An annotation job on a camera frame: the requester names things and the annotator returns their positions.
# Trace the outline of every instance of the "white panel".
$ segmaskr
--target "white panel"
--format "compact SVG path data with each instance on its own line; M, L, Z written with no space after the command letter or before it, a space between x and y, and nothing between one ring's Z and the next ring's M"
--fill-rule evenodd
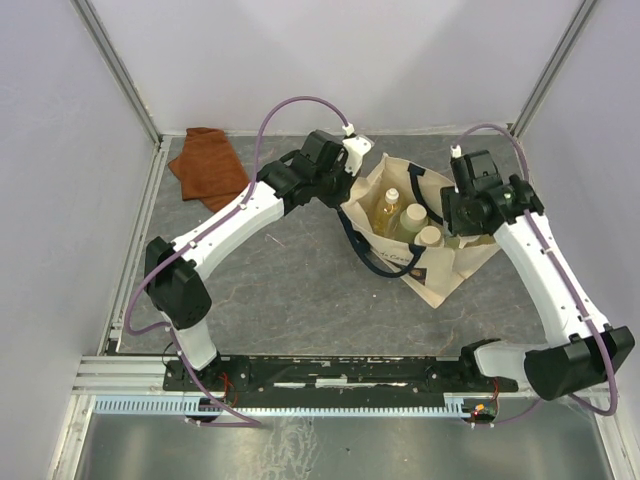
M514 121L579 3L94 0L164 133L255 131L293 95L368 133ZM298 106L272 131L331 126Z
M44 478L152 145L73 7L0 6L0 478Z
M600 2L527 131L556 240L614 326L640 340L640 3ZM640 428L638 347L618 375Z

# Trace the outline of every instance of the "brown cloth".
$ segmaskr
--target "brown cloth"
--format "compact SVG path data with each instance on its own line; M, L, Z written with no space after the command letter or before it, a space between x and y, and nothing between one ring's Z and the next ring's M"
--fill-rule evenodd
M222 130L188 128L182 153L169 163L182 186L182 200L198 199L217 212L249 184L236 152Z

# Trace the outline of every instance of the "bag handle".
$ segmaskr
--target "bag handle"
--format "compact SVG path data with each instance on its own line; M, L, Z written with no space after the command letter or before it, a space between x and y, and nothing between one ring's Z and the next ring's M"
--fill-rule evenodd
M420 191L420 184L418 184L418 177L424 175L426 171L420 165L416 165L415 163L409 163L409 168L407 169L409 172L409 177L411 178L411 191L413 192L413 196L416 197L416 202L422 205L427 211L427 217L436 222L438 225L443 224L442 217L434 212L427 202L425 202L424 197L422 196L422 192Z
M371 251L371 245L367 242L367 239L360 232L356 232L351 225L351 220L347 217L344 211L341 208L338 208L338 218L340 219L340 223L342 223L342 227L344 228L344 232L347 234L347 238L349 239L349 243L358 255L358 258L362 260L362 263L371 270L376 275L380 275L385 278L400 278L403 275L409 273L413 268L417 265L420 257L427 249L427 247L423 247L421 245L414 245L412 243L409 244L409 251L413 254L413 258L411 261L397 272L389 272L387 270L382 270L377 267L370 259L367 257L367 253Z

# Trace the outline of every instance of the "bottle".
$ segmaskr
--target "bottle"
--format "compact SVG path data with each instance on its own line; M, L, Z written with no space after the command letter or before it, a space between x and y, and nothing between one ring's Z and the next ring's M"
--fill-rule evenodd
M441 247L444 245L444 240L442 239L442 232L437 227L428 226L420 230L413 243L423 247Z
M419 203L412 203L400 215L395 239L399 242L411 243L426 224L427 211Z
M373 233L389 238L392 232L392 218L400 211L400 194L395 188L390 188L376 205L373 212L371 228Z

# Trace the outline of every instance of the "white lid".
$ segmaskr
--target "white lid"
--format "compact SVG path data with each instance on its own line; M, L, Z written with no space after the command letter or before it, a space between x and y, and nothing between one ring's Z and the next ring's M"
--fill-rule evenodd
M387 190L387 193L385 193L384 195L384 199L387 201L387 203L390 203L391 205L396 203L399 198L400 198L400 194L395 188L390 188L389 190Z
M427 218L427 211L419 203L412 203L407 207L405 212L408 221L407 223L414 226L418 226L421 223L424 223L425 219Z
M420 230L418 238L420 239L420 243L422 245L432 247L440 243L440 240L442 240L442 233L440 233L440 230L438 230L438 228L428 226Z

